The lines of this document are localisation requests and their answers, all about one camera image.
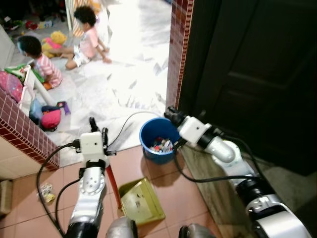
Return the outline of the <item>blue plastic bucket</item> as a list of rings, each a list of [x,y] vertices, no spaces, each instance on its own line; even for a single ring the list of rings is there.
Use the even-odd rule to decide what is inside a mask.
[[[166,118],[150,119],[140,129],[140,141],[143,148],[143,156],[156,165],[165,165],[173,161],[176,152],[173,149],[166,151],[154,151],[158,146],[158,139],[175,143],[181,138],[177,128]]]

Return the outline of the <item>blue bag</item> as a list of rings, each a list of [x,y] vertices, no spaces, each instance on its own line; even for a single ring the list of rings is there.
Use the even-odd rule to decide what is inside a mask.
[[[42,104],[37,98],[32,100],[29,109],[29,119],[36,125],[40,125],[41,119],[43,117]]]

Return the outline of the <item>pink bag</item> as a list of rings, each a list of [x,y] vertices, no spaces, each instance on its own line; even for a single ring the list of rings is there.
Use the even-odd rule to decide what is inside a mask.
[[[61,109],[52,105],[45,105],[41,108],[41,127],[44,131],[55,131],[61,121]]]

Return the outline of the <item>grey robot leg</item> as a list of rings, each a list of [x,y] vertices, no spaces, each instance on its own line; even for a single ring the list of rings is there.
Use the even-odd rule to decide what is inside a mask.
[[[136,222],[127,216],[113,220],[105,238],[140,238]]]
[[[189,224],[179,229],[177,238],[216,238],[216,236],[204,225]]]

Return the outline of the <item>yellow plush toy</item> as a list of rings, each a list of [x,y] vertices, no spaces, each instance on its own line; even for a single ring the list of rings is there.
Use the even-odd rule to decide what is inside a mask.
[[[50,36],[48,36],[47,38],[44,38],[42,40],[42,54],[44,54],[45,56],[49,57],[49,58],[53,58],[53,57],[60,57],[61,54],[54,54],[52,52],[50,52],[50,50],[55,49],[61,49],[63,47],[63,45],[66,42],[66,35],[61,32],[61,31],[55,31],[52,32],[52,34],[50,34]]]

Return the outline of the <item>green dustpan with red handle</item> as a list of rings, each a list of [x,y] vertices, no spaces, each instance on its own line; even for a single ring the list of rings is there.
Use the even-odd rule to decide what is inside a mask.
[[[113,169],[106,169],[112,183],[117,209],[137,225],[146,225],[165,219],[165,213],[154,187],[146,177],[118,186]]]

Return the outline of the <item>dark wooden door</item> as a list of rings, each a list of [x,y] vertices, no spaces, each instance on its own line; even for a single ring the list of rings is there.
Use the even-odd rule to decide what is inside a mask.
[[[317,0],[179,0],[190,26],[170,104],[244,140],[259,158],[317,171]]]

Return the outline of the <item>child in pink shirt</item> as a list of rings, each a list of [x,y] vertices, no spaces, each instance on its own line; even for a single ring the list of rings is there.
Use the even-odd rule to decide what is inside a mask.
[[[111,63],[111,59],[106,56],[109,49],[99,38],[95,28],[97,15],[92,7],[79,6],[73,12],[73,16],[80,23],[83,34],[79,45],[64,49],[62,56],[67,58],[65,68],[67,70],[78,68],[91,62],[97,55],[100,55],[105,63]]]

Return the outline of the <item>crumpled wrapper litter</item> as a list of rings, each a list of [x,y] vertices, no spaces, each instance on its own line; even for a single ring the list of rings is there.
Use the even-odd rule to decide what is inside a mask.
[[[45,204],[50,204],[56,199],[51,183],[44,183],[39,187],[39,195],[42,197]]]

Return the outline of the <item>child in striped shirt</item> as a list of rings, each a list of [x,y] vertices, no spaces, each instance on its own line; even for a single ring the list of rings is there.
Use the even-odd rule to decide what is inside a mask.
[[[17,47],[21,54],[33,59],[30,63],[44,80],[46,90],[58,87],[62,82],[62,74],[49,57],[43,54],[42,45],[38,38],[25,35],[17,40]]]

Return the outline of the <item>pink patterned cushion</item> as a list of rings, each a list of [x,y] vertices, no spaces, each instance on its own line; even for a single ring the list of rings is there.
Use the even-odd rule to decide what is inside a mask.
[[[0,88],[9,94],[17,103],[20,102],[23,92],[23,84],[15,75],[0,71]]]

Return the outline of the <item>small purple item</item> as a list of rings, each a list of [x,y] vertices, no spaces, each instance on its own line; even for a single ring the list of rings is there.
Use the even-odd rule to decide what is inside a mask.
[[[71,114],[70,108],[69,108],[68,103],[66,101],[57,102],[56,106],[57,106],[57,108],[59,108],[62,111],[64,111],[64,114],[66,116]]]

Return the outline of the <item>grey robot left leg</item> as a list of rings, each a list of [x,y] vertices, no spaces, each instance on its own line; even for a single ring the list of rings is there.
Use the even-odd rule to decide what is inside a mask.
[[[140,238],[136,222],[127,216],[113,220],[105,238]]]

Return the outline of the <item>white plastic rack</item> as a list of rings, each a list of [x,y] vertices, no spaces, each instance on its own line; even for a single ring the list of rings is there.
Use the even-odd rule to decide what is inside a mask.
[[[29,115],[30,107],[35,99],[40,97],[44,100],[44,105],[56,105],[56,101],[48,93],[48,90],[38,80],[34,72],[29,65],[24,67],[24,82],[23,92],[20,102],[18,102],[19,109],[26,115]]]

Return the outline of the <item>grey robot right leg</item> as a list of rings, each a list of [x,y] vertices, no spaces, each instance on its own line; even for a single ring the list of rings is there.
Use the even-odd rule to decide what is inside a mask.
[[[216,236],[204,225],[189,224],[179,229],[177,238],[216,238]]]

